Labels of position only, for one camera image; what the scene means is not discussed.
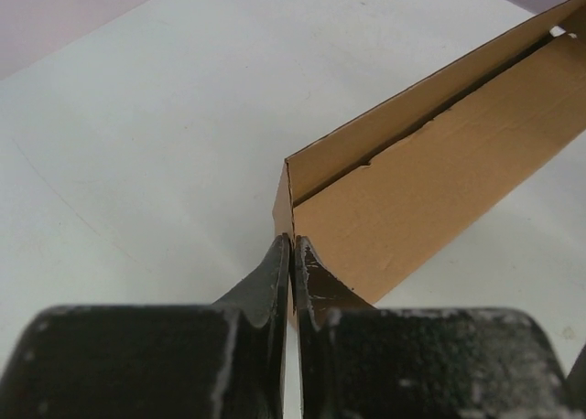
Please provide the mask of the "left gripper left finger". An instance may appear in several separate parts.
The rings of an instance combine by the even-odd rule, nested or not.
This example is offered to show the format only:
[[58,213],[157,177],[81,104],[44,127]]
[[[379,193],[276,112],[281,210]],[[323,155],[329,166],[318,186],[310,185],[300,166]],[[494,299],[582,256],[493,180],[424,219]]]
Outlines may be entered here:
[[53,306],[1,377],[4,418],[279,418],[291,255],[209,305]]

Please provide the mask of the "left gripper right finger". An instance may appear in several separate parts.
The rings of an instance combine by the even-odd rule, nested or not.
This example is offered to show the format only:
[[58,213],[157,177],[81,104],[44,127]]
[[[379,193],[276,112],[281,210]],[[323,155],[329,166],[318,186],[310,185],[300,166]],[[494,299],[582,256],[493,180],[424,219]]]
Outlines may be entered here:
[[306,418],[569,418],[547,336],[507,308],[377,309],[295,243]]

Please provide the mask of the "brown cardboard box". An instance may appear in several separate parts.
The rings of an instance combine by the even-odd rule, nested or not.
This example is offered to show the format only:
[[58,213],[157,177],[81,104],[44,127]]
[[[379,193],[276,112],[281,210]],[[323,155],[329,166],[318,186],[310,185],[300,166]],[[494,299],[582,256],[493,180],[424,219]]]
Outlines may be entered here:
[[275,230],[374,303],[584,129],[585,0],[568,0],[289,156]]

